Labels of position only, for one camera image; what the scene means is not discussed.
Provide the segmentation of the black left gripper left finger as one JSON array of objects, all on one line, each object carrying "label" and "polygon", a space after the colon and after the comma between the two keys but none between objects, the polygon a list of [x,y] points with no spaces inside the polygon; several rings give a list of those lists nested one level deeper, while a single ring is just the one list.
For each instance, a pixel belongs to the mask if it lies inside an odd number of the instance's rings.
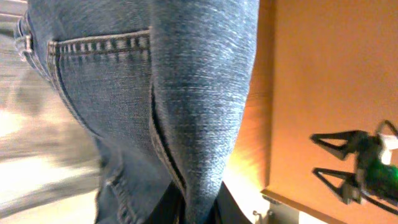
[{"label": "black left gripper left finger", "polygon": [[184,224],[185,201],[181,191],[171,182],[144,224]]}]

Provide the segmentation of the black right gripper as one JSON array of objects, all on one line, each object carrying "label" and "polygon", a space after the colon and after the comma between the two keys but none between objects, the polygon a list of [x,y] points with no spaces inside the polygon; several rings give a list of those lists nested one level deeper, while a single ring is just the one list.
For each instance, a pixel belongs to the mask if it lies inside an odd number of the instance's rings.
[{"label": "black right gripper", "polygon": [[338,199],[357,199],[359,184],[364,193],[397,205],[397,167],[391,164],[392,152],[397,149],[397,136],[372,136],[353,130],[316,133],[310,140],[342,161],[349,154],[358,153],[355,174],[320,167],[312,170]]}]

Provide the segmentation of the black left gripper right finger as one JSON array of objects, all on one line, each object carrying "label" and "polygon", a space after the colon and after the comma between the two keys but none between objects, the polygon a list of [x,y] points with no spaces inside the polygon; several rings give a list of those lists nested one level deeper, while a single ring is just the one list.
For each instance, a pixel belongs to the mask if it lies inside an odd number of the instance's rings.
[{"label": "black left gripper right finger", "polygon": [[215,200],[216,224],[251,224],[223,182]]}]

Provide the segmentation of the dark blue jeans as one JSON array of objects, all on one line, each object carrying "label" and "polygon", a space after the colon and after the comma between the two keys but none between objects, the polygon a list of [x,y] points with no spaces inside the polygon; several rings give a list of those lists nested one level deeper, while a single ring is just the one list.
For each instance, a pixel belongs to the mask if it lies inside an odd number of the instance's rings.
[{"label": "dark blue jeans", "polygon": [[33,0],[19,54],[100,154],[96,223],[144,223],[171,182],[215,223],[256,55],[259,2]]}]

